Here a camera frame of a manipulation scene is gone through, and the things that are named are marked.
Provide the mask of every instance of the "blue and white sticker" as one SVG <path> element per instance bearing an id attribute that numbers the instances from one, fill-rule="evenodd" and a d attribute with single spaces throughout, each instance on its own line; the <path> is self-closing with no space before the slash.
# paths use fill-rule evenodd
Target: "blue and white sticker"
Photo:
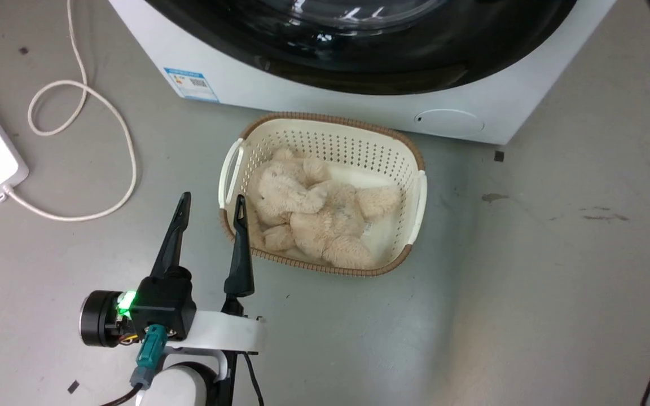
<path id="1" fill-rule="evenodd" d="M 165 68 L 165 72 L 185 98 L 219 103 L 203 74 L 171 68 Z"/>

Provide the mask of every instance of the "black round door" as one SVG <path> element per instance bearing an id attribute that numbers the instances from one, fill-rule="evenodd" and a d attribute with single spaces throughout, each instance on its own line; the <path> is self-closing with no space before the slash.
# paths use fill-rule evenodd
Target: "black round door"
<path id="1" fill-rule="evenodd" d="M 548 38 L 576 0 L 147 2 L 270 74 L 341 92 L 403 95 L 505 69 Z"/>

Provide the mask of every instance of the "beige stuffed animal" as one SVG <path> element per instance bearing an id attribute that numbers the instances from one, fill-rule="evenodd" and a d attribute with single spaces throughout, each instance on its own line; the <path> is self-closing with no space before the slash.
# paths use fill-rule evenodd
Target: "beige stuffed animal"
<path id="1" fill-rule="evenodd" d="M 376 267 L 376 260 L 361 236 L 366 221 L 377 221 L 398 208 L 399 188 L 355 188 L 335 180 L 315 186 L 320 187 L 327 190 L 325 206 L 317 213 L 292 213 L 289 224 L 266 230 L 265 247 L 284 251 L 296 246 L 304 254 L 336 267 Z"/>
<path id="2" fill-rule="evenodd" d="M 250 176 L 248 202 L 254 206 L 259 224 L 250 224 L 251 239 L 263 244 L 260 226 L 289 223 L 292 213 L 317 213 L 325 204 L 327 188 L 313 187 L 330 179 L 327 164 L 316 157 L 296 157 L 291 149 L 276 150 L 273 159 L 263 162 Z"/>

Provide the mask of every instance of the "white power cord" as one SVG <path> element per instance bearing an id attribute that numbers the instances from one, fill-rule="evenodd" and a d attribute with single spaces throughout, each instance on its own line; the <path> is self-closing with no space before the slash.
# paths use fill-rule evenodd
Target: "white power cord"
<path id="1" fill-rule="evenodd" d="M 79 221 L 88 221 L 91 219 L 103 218 L 106 215 L 110 215 L 114 213 L 114 211 L 117 211 L 119 208 L 124 206 L 124 203 L 127 203 L 127 200 L 129 200 L 129 197 L 134 192 L 134 187 L 136 187 L 137 185 L 137 159 L 136 157 L 134 157 L 134 146 L 132 144 L 132 137 L 129 134 L 129 129 L 127 128 L 127 124 L 124 122 L 122 115 L 119 114 L 119 112 L 117 111 L 116 108 L 114 108 L 112 103 L 110 103 L 107 99 L 105 99 L 103 96 L 97 93 L 92 87 L 89 87 L 87 85 L 87 72 L 85 72 L 85 65 L 82 63 L 82 57 L 80 57 L 80 52 L 77 49 L 76 42 L 74 41 L 74 24 L 72 23 L 72 0 L 67 0 L 67 19 L 69 20 L 69 38 L 72 40 L 72 49 L 74 50 L 74 56 L 77 58 L 77 64 L 80 65 L 80 72 L 82 72 L 82 83 L 75 82 L 74 80 L 57 80 L 56 82 L 52 82 L 49 85 L 42 87 L 41 90 L 39 90 L 37 94 L 34 95 L 34 97 L 32 98 L 32 102 L 29 103 L 29 111 L 27 112 L 27 120 L 29 121 L 29 127 L 32 129 L 32 131 L 34 131 L 35 134 L 39 136 L 51 136 L 51 135 L 59 134 L 60 132 L 64 131 L 64 129 L 69 127 L 70 124 L 72 124 L 72 122 L 77 118 L 77 116 L 80 115 L 80 111 L 82 111 L 82 107 L 84 107 L 85 105 L 85 100 L 87 100 L 87 93 L 90 93 L 90 95 L 98 98 L 105 106 L 107 106 L 107 108 L 109 108 L 112 114 L 119 121 L 119 124 L 122 126 L 122 130 L 124 131 L 124 137 L 127 140 L 129 159 L 131 160 L 131 164 L 132 164 L 132 180 L 131 183 L 129 184 L 129 189 L 127 189 L 127 192 L 124 193 L 124 197 L 122 197 L 122 200 L 120 200 L 116 205 L 112 206 L 108 210 L 101 211 L 100 213 L 95 213 L 93 215 L 80 216 L 80 217 L 63 217 L 63 216 L 47 213 L 46 211 L 35 208 L 30 203 L 26 202 L 23 198 L 21 198 L 21 196 L 17 195 L 11 187 L 5 186 L 5 192 L 7 192 L 7 195 L 11 196 L 11 198 L 13 198 L 20 205 L 25 206 L 25 208 L 27 208 L 28 210 L 31 210 L 34 213 L 44 218 L 49 218 L 57 221 L 79 222 Z M 34 110 L 34 105 L 39 101 L 39 98 L 41 97 L 41 95 L 43 95 L 44 92 L 51 89 L 52 87 L 57 87 L 62 85 L 70 85 L 82 89 L 82 98 L 80 99 L 80 103 L 77 106 L 77 108 L 74 110 L 74 113 L 72 113 L 72 116 L 67 121 L 65 121 L 64 124 L 59 126 L 59 128 L 54 129 L 52 131 L 42 131 L 41 129 L 38 129 L 36 125 L 34 125 L 34 121 L 32 119 L 32 111 Z"/>

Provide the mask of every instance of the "washing machine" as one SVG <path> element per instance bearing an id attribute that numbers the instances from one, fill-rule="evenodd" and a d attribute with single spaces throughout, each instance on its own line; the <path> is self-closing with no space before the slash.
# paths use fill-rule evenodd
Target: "washing machine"
<path id="1" fill-rule="evenodd" d="M 111 0 L 178 95 L 506 144 L 616 0 Z"/>

